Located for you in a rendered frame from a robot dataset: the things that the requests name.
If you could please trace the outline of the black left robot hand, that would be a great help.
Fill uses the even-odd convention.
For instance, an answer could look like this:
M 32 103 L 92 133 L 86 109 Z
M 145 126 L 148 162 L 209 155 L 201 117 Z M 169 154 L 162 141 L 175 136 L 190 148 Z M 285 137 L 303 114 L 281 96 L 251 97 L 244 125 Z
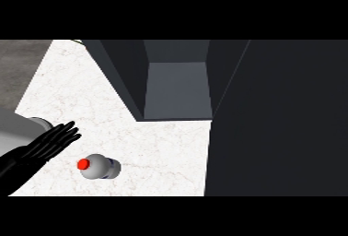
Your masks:
M 75 122 L 58 124 L 33 141 L 0 156 L 0 196 L 11 195 L 44 164 L 79 139 Z

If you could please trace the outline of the red-capped white water bottle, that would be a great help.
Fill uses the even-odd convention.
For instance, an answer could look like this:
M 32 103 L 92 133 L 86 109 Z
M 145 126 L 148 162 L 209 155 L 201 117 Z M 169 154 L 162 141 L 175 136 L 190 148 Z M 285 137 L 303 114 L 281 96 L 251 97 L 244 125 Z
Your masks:
M 120 172 L 120 163 L 100 154 L 91 154 L 77 161 L 77 170 L 88 180 L 113 179 Z

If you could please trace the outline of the dark grey open cabinet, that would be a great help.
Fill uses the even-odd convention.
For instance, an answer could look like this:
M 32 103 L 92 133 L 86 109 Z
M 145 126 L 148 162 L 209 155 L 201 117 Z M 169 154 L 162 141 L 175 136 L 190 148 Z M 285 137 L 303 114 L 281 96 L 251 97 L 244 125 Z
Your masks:
M 85 40 L 138 122 L 210 120 L 246 40 Z

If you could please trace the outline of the dark grey cabinet door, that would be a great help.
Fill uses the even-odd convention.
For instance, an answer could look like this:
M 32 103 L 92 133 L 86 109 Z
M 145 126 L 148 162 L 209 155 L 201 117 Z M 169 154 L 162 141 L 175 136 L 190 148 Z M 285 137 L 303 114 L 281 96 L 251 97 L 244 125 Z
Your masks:
M 348 195 L 348 41 L 250 41 L 210 122 L 204 193 Z

